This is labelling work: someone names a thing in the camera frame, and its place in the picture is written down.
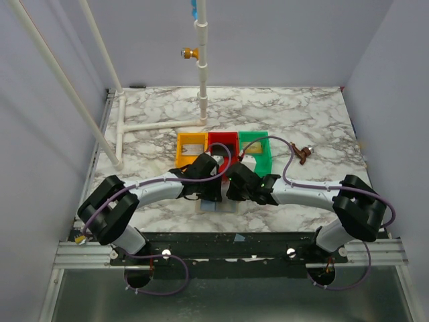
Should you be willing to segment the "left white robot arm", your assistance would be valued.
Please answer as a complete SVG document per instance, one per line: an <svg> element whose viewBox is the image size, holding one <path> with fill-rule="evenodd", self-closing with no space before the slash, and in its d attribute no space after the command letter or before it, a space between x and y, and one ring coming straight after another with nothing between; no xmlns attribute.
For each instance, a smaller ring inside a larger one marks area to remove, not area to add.
<svg viewBox="0 0 429 322"><path fill-rule="evenodd" d="M143 182L125 184L110 175L78 208L84 223L82 231L89 232L102 245L111 244L125 251L132 264L143 264L149 255L147 239L129 222L135 211L158 201L196 195L215 200L220 197L221 159L208 153L200 154L193 163L174 168Z"/></svg>

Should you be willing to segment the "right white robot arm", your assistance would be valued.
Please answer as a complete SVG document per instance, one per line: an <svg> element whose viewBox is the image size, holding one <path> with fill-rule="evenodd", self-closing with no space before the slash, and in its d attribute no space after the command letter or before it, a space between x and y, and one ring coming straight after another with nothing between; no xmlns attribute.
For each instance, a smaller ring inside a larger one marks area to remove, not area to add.
<svg viewBox="0 0 429 322"><path fill-rule="evenodd" d="M340 246L353 241L374 242L387 205L355 175L338 182L285 181L278 174L258 176L238 162L227 171L227 198L258 205L301 205L333 212L337 219L316 230L308 246L310 258L325 262Z"/></svg>

